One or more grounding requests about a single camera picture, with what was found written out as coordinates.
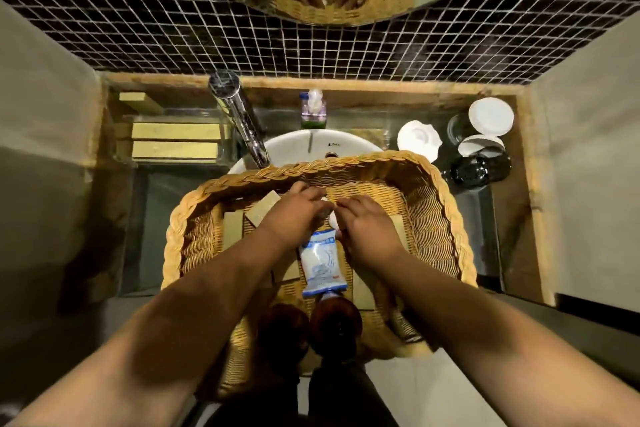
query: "wooden frame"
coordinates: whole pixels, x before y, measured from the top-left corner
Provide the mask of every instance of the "wooden frame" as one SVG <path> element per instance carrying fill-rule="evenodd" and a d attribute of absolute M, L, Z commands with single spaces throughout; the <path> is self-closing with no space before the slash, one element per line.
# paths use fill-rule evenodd
<path fill-rule="evenodd" d="M 216 107 L 207 88 L 207 75 L 102 73 L 102 78 L 111 92 L 145 91 L 160 105 L 180 102 L 191 108 Z M 258 107 L 299 105 L 298 93 L 309 88 L 322 89 L 332 105 L 338 107 L 434 105 L 464 108 L 479 96 L 505 99 L 517 115 L 514 129 L 504 138 L 513 169 L 508 180 L 492 185 L 504 289 L 514 296 L 555 305 L 548 284 L 552 267 L 548 227 L 540 207 L 540 168 L 544 162 L 536 151 L 537 135 L 526 87 L 262 76 L 243 76 L 241 82 L 248 98 Z"/>

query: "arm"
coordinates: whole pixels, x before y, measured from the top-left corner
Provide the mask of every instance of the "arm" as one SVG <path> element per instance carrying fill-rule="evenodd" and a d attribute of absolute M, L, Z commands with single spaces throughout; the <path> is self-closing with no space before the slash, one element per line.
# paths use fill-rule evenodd
<path fill-rule="evenodd" d="M 322 196 L 295 183 L 254 232 L 161 291 L 12 425 L 172 425 L 260 279 L 331 212 Z"/>
<path fill-rule="evenodd" d="M 338 201 L 346 251 L 424 322 L 508 425 L 635 425 L 640 395 L 517 309 L 405 252 L 366 196 Z"/>

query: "faucet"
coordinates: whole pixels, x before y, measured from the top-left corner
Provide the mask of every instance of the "faucet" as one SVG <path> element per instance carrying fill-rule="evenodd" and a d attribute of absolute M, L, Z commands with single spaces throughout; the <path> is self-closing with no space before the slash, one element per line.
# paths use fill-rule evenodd
<path fill-rule="evenodd" d="M 260 169 L 269 167 L 271 160 L 264 147 L 258 119 L 240 86 L 238 75 L 228 69 L 217 69 L 209 77 L 209 89 L 244 140 L 255 164 Z"/>

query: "white sink basin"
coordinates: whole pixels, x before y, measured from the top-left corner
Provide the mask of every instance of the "white sink basin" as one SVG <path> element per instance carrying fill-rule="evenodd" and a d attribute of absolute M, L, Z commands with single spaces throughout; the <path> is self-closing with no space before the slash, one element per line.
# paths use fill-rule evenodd
<path fill-rule="evenodd" d="M 264 145 L 271 162 L 277 166 L 322 159 L 330 152 L 338 157 L 348 157 L 382 150 L 368 140 L 338 130 L 292 131 L 267 140 Z M 245 155 L 231 167 L 229 174 L 255 168 L 251 156 Z"/>

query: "forearm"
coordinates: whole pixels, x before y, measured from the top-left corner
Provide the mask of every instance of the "forearm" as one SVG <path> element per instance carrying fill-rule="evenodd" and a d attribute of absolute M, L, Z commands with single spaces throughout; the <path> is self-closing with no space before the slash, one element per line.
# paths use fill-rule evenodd
<path fill-rule="evenodd" d="M 376 272 L 508 424 L 637 420 L 635 391 L 517 309 L 409 254 Z"/>
<path fill-rule="evenodd" d="M 191 271 L 25 409 L 16 425 L 171 425 L 282 253 L 268 231 L 256 230 Z"/>

